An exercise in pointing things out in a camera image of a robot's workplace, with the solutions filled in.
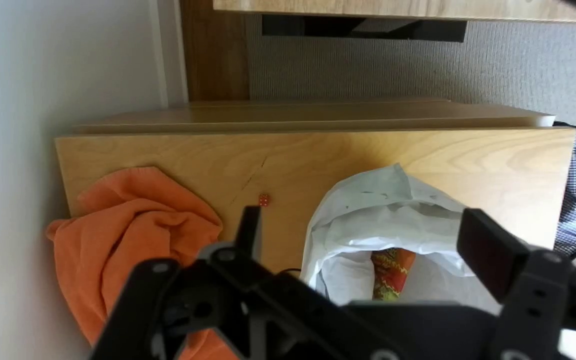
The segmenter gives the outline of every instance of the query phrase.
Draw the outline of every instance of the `white wall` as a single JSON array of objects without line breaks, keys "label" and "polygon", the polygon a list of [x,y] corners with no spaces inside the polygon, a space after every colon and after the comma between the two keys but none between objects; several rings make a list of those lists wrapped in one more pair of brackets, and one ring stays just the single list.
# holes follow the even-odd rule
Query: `white wall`
[{"label": "white wall", "polygon": [[161,106],[148,0],[0,0],[0,358],[84,358],[44,227],[64,215],[51,137]]}]

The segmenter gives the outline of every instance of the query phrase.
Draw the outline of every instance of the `orange cloth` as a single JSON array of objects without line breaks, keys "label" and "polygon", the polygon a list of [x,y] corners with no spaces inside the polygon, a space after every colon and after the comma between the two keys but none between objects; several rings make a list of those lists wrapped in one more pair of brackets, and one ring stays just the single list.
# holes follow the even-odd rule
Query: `orange cloth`
[{"label": "orange cloth", "polygon": [[[93,344],[132,269],[148,259],[193,262],[217,241],[221,222],[158,168],[114,173],[84,194],[81,216],[48,227],[56,279],[86,341]],[[234,358],[212,333],[188,338],[183,360]]]}]

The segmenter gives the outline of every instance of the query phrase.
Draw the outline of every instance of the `orange towel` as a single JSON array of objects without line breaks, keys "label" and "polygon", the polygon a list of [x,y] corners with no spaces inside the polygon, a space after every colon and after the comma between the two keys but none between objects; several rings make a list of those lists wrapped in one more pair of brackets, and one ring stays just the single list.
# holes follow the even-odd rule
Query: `orange towel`
[{"label": "orange towel", "polygon": [[[93,344],[132,269],[148,259],[192,264],[221,222],[158,168],[114,173],[79,199],[81,216],[48,227],[56,279],[86,341]],[[212,333],[193,335],[183,360],[234,358]]]}]

